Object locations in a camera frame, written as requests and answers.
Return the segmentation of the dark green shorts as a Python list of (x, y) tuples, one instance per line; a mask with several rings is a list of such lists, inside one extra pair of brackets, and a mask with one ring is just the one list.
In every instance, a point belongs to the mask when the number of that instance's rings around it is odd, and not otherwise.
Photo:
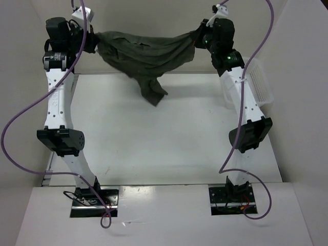
[(196, 31), (176, 37), (99, 32), (97, 52), (116, 70), (137, 81), (142, 97), (157, 106), (168, 95), (158, 78), (194, 59)]

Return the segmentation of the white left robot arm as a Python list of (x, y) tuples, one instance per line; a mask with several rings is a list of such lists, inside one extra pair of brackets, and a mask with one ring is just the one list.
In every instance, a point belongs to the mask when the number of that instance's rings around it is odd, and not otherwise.
[(44, 70), (48, 80), (48, 114), (37, 138), (75, 173), (76, 193), (89, 204), (98, 204), (102, 191), (83, 153), (85, 136), (74, 129), (71, 118), (74, 70), (71, 67), (78, 49), (71, 43), (72, 26), (63, 17), (46, 21), (49, 39), (45, 43)]

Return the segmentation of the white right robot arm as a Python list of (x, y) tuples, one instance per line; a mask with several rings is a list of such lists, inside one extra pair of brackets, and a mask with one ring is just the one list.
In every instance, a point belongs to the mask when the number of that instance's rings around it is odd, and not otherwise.
[(233, 48), (234, 33), (234, 24), (229, 19), (215, 18), (213, 22), (204, 19), (194, 38), (196, 48), (210, 52), (225, 97), (239, 115), (237, 128), (229, 132), (232, 153), (219, 171), (227, 175), (224, 191), (229, 201), (237, 201), (249, 191), (249, 171), (255, 151), (273, 125), (258, 106), (245, 77), (244, 60)]

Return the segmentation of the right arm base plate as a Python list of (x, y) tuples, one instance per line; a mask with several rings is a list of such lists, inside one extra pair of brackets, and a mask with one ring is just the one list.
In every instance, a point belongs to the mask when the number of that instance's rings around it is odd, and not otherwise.
[(246, 214), (258, 214), (251, 184), (238, 194), (229, 194), (224, 184), (209, 186), (208, 190), (212, 216), (239, 215), (244, 209)]

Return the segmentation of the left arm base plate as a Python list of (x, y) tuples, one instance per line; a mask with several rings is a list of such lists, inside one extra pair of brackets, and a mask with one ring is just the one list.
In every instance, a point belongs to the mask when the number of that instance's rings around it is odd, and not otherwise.
[[(106, 212), (104, 206), (94, 194), (86, 197), (79, 193), (77, 189), (74, 192), (63, 191), (63, 194), (72, 200), (70, 218), (101, 218)], [(117, 217), (119, 187), (101, 187), (99, 195), (110, 210), (111, 216)]]

